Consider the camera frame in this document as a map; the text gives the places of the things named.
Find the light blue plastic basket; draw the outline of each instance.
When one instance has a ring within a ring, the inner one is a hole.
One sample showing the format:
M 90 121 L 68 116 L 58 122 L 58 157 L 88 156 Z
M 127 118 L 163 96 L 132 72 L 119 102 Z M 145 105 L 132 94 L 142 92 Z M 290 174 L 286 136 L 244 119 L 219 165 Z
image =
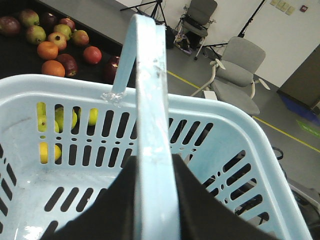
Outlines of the light blue plastic basket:
M 137 52 L 135 90 L 126 85 Z M 46 104 L 45 132 L 38 131 L 38 102 Z M 54 131 L 57 105 L 64 107 L 61 133 Z M 89 133 L 92 108 L 98 118 Z M 40 142 L 49 146 L 47 164 L 40 162 Z M 55 144 L 62 149 L 56 162 Z M 114 86 L 39 74 L 1 79 L 0 146 L 0 239 L 37 240 L 59 229 L 93 204 L 130 155 L 139 159 L 136 239 L 180 239 L 171 153 L 181 154 L 209 192 L 257 228 L 279 239 L 311 239 L 253 119 L 223 102 L 172 94 L 167 99 L 164 28 L 147 17 L 136 15 L 130 23 Z

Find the black stand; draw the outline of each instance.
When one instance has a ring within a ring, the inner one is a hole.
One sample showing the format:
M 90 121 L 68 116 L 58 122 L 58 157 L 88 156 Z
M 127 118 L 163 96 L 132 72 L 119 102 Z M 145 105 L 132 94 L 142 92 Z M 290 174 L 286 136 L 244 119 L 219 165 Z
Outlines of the black stand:
M 161 3 L 162 3 L 163 0 L 155 0 L 155 1 L 150 1 L 150 2 L 146 2 L 146 3 L 143 3 L 143 4 L 139 4 L 139 5 L 135 5 L 135 6 L 130 6 L 130 7 L 126 7 L 126 8 L 122 8 L 120 9 L 120 11 L 124 11 L 124 10 L 128 10 L 128 9 L 133 9 L 135 8 L 138 13 L 142 14 L 142 12 L 138 9 L 138 7 L 141 7 L 141 6 L 144 6 L 144 5 L 148 5 L 148 4 L 154 4 L 155 3 L 155 6 L 152 10 L 152 13 L 150 15 L 151 18 L 153 18 L 158 24 L 163 24 L 167 27 L 167 22 L 166 22 L 166 18 L 165 18 L 165 14 L 164 14 L 164 10 L 161 6 Z M 155 16 L 156 16 L 156 13 L 158 11 L 158 8 L 160 8 L 161 10 L 161 14 L 163 16 L 163 21 L 158 21 L 157 19 L 155 19 Z
M 260 10 L 260 8 L 263 6 L 263 4 L 265 3 L 266 0 L 262 0 L 262 2 L 260 3 L 260 5 L 257 7 L 257 9 L 254 11 L 254 13 L 252 14 L 252 16 L 249 18 L 249 20 L 246 22 L 246 24 L 244 25 L 244 27 L 242 28 L 241 32 L 238 34 L 238 37 L 243 38 L 245 36 L 245 31 L 248 27 L 248 25 L 253 21 L 255 15 L 257 14 L 257 12 Z
M 249 18 L 249 20 L 246 22 L 246 24 L 244 25 L 244 27 L 242 28 L 241 32 L 238 34 L 238 37 L 243 38 L 245 36 L 245 32 L 247 27 L 249 26 L 249 24 L 253 21 L 255 15 L 257 14 L 257 12 L 260 10 L 260 8 L 264 5 L 266 0 L 262 0 L 262 2 L 260 3 L 260 5 L 257 7 L 257 9 L 254 11 L 254 13 L 252 14 L 252 16 Z M 205 45 L 203 46 L 203 48 L 210 48 L 214 54 L 220 59 L 220 56 L 216 53 L 216 51 L 213 49 L 214 47 L 218 47 L 218 46 L 223 46 L 223 45 L 227 45 L 228 43 L 219 43 L 219 44 L 211 44 L 211 45 Z

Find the gray chair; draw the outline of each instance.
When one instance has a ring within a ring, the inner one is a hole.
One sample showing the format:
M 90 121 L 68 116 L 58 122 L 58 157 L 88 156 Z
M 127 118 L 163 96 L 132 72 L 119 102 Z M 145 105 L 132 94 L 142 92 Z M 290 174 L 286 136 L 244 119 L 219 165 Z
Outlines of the gray chair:
M 221 60 L 212 62 L 211 79 L 191 96 L 210 86 L 219 101 L 234 105 L 250 116 L 259 115 L 260 110 L 252 99 L 255 95 L 254 73 L 265 57 L 265 51 L 259 46 L 244 38 L 232 37 Z M 258 81 L 270 89 L 262 79 Z M 252 86 L 251 96 L 242 89 L 249 85 Z
M 181 16 L 180 21 L 175 29 L 178 29 L 178 34 L 174 39 L 176 42 L 179 34 L 183 31 L 191 31 L 201 37 L 202 44 L 194 57 L 198 59 L 198 55 L 208 36 L 209 25 L 214 21 L 210 20 L 211 15 L 217 8 L 217 2 L 214 0 L 191 0 L 189 7 L 184 7 L 186 12 Z

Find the yellow floor line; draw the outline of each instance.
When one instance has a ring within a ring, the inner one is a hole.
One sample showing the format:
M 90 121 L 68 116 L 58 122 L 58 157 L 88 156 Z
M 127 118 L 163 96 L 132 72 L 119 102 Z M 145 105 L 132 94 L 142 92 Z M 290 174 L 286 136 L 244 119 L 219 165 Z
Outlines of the yellow floor line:
M 285 132 L 285 131 L 282 131 L 281 129 L 279 129 L 279 128 L 273 126 L 273 125 L 271 125 L 270 123 L 268 123 L 268 122 L 266 122 L 266 121 L 264 121 L 264 120 L 262 120 L 262 119 L 260 119 L 260 118 L 258 118 L 258 117 L 256 117 L 256 116 L 254 116 L 253 118 L 256 119 L 256 120 L 258 120 L 259 122 L 267 125 L 268 127 L 272 128 L 272 129 L 274 129 L 274 130 L 277 130 L 278 132 L 286 135 L 287 137 L 289 137 L 289 138 L 291 138 L 291 139 L 293 139 L 293 140 L 296 140 L 297 142 L 299 142 L 299 143 L 307 146 L 308 148 L 310 148 L 310 149 L 312 149 L 312 150 L 315 150 L 316 152 L 320 153 L 320 149 L 317 149 L 317 148 L 315 148 L 314 146 L 311 146 L 310 144 L 308 144 L 308 143 L 306 143 L 306 142 L 304 142 L 304 141 L 296 138 L 295 136 L 290 135 L 289 133 L 287 133 L 287 132 Z
M 200 88 L 199 86 L 197 86 L 197 85 L 193 84 L 192 82 L 190 82 L 190 81 L 188 81 L 188 80 L 186 80 L 186 79 L 184 79 L 184 78 L 182 78 L 182 77 L 174 74 L 173 72 L 171 72 L 171 71 L 169 71 L 169 70 L 167 70 L 166 72 L 167 72 L 168 74 L 170 74 L 171 76 L 173 76 L 173 77 L 175 77 L 175 78 L 183 81 L 184 83 L 186 83 L 186 84 L 188 84 L 188 85 L 190 85 L 190 86 L 192 86 L 192 87 L 194 87 L 194 88 L 196 88 L 196 89 L 199 89 L 199 88 Z M 279 133 L 282 133 L 282 134 L 286 135 L 287 137 L 289 137 L 289 138 L 291 138 L 291 139 L 293 139 L 293 140 L 296 140 L 298 143 L 301 143 L 301 144 L 307 146 L 308 148 L 310 148 L 310 149 L 312 149 L 312 150 L 315 150 L 316 152 L 320 153 L 320 149 L 317 149 L 317 148 L 315 148 L 314 146 L 311 146 L 310 144 L 308 144 L 308 143 L 306 143 L 306 142 L 304 142 L 304 141 L 296 138 L 295 136 L 290 135 L 289 133 L 287 133 L 287 132 L 285 132 L 285 131 L 283 131 L 283 130 L 281 130 L 281 129 L 273 126 L 273 125 L 271 125 L 270 123 L 268 123 L 268 122 L 266 122 L 266 121 L 264 121 L 264 120 L 262 120 L 262 119 L 260 119 L 260 118 L 258 118 L 258 117 L 256 117 L 256 116 L 254 116 L 253 118 L 256 119 L 256 120 L 258 120 L 259 122 L 261 122 L 261 123 L 269 126 L 270 128 L 278 131 Z
M 192 86 L 192 87 L 194 87 L 194 88 L 196 88 L 196 89 L 199 89 L 199 88 L 200 88 L 199 86 L 193 84 L 192 82 L 190 82 L 190 81 L 188 81 L 188 80 L 185 80 L 184 78 L 182 78 L 182 77 L 174 74 L 172 71 L 167 70 L 166 72 L 167 72 L 168 74 L 170 74 L 171 76 L 174 76 L 175 78 L 177 78 L 177 79 L 185 82 L 186 84 L 189 84 L 190 86 Z

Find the door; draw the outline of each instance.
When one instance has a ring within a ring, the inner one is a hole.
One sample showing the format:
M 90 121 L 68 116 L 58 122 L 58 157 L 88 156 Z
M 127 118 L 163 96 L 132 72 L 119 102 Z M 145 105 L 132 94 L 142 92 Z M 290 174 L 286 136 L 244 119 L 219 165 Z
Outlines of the door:
M 313 109 L 320 103 L 320 45 L 280 87 L 285 93 Z

